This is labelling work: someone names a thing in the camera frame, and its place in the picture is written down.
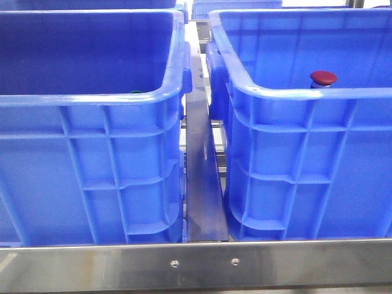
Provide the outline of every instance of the screw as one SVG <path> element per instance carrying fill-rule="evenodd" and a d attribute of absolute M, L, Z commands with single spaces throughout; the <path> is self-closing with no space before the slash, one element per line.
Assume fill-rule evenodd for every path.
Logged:
<path fill-rule="evenodd" d="M 170 262 L 170 266 L 171 266 L 172 268 L 177 268 L 177 267 L 179 267 L 179 261 L 178 261 L 178 260 L 172 260 L 172 261 Z"/>
<path fill-rule="evenodd" d="M 231 264 L 232 264 L 233 266 L 239 265 L 239 259 L 238 259 L 238 258 L 232 258 Z"/>

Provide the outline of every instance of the bottle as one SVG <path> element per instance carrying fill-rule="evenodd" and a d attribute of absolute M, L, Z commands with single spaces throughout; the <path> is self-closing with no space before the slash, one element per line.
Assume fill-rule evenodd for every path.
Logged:
<path fill-rule="evenodd" d="M 317 70 L 311 74 L 313 80 L 311 84 L 312 89 L 329 88 L 337 81 L 337 76 L 332 72 L 325 70 Z"/>

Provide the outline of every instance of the red cap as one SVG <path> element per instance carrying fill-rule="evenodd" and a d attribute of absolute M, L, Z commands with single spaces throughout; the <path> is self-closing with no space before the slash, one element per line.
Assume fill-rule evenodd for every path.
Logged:
<path fill-rule="evenodd" d="M 311 74 L 311 78 L 319 85 L 330 85 L 337 81 L 337 76 L 325 70 L 317 70 Z"/>

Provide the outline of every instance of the metal bar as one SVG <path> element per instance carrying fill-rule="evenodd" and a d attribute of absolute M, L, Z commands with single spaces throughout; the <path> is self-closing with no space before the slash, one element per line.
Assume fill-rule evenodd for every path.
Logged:
<path fill-rule="evenodd" d="M 161 291 L 160 294 L 173 294 L 173 292 Z M 258 289 L 258 290 L 184 290 L 175 293 L 186 294 L 386 294 L 392 293 L 390 286 L 372 287 L 339 287 L 339 288 L 294 288 L 294 289 Z"/>
<path fill-rule="evenodd" d="M 194 85 L 186 95 L 188 240 L 228 241 L 196 22 L 187 24 L 186 39 L 191 47 Z"/>
<path fill-rule="evenodd" d="M 192 22 L 195 22 L 197 24 L 200 51 L 201 53 L 205 54 L 206 45 L 211 39 L 211 25 L 209 23 L 209 20 L 196 20 Z"/>
<path fill-rule="evenodd" d="M 364 0 L 355 0 L 354 8 L 363 8 Z"/>
<path fill-rule="evenodd" d="M 392 239 L 0 249 L 0 281 L 12 293 L 392 285 Z"/>
<path fill-rule="evenodd" d="M 213 129 L 218 129 L 221 127 L 221 121 L 211 121 L 211 127 Z M 186 129 L 186 121 L 181 121 L 181 128 Z"/>
<path fill-rule="evenodd" d="M 364 0 L 346 0 L 345 4 L 352 8 L 363 8 Z"/>

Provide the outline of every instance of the blue plastic crate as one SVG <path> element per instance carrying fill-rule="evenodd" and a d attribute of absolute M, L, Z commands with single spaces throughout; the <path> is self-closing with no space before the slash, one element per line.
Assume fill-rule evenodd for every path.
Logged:
<path fill-rule="evenodd" d="M 73 9 L 175 9 L 184 13 L 185 0 L 0 0 L 0 10 L 73 10 Z"/>
<path fill-rule="evenodd" d="M 392 236 L 392 11 L 226 10 L 210 20 L 232 235 Z M 315 70 L 334 72 L 333 88 L 311 89 Z"/>
<path fill-rule="evenodd" d="M 0 22 L 0 246 L 181 241 L 182 13 Z"/>
<path fill-rule="evenodd" d="M 213 10 L 261 8 L 282 8 L 282 0 L 194 0 L 192 19 L 207 20 Z"/>
<path fill-rule="evenodd" d="M 337 8 L 350 8 L 348 5 L 341 5 L 341 6 L 283 6 L 283 9 L 310 9 L 310 8 L 316 8 L 316 9 L 337 9 Z"/>

